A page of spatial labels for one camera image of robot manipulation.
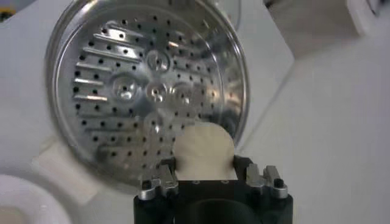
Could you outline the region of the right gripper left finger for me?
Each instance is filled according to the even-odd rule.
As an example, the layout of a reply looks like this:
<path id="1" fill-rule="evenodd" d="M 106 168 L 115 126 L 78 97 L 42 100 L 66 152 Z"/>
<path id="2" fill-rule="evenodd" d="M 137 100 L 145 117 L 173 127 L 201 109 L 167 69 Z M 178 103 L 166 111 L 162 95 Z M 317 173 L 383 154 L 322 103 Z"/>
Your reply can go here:
<path id="1" fill-rule="evenodd" d="M 176 159 L 163 159 L 156 169 L 146 171 L 140 178 L 138 198 L 140 200 L 153 200 L 159 196 L 178 194 L 179 181 L 176 177 Z"/>

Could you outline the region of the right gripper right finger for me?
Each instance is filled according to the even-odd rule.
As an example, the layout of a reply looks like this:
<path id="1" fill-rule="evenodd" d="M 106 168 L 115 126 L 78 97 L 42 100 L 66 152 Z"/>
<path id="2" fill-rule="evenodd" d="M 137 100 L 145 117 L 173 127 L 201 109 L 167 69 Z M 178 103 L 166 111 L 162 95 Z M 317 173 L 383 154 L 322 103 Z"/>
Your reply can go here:
<path id="1" fill-rule="evenodd" d="M 266 166 L 261 170 L 250 158 L 235 155 L 233 167 L 237 179 L 245 182 L 260 195 L 276 199 L 288 197 L 288 187 L 275 166 Z"/>

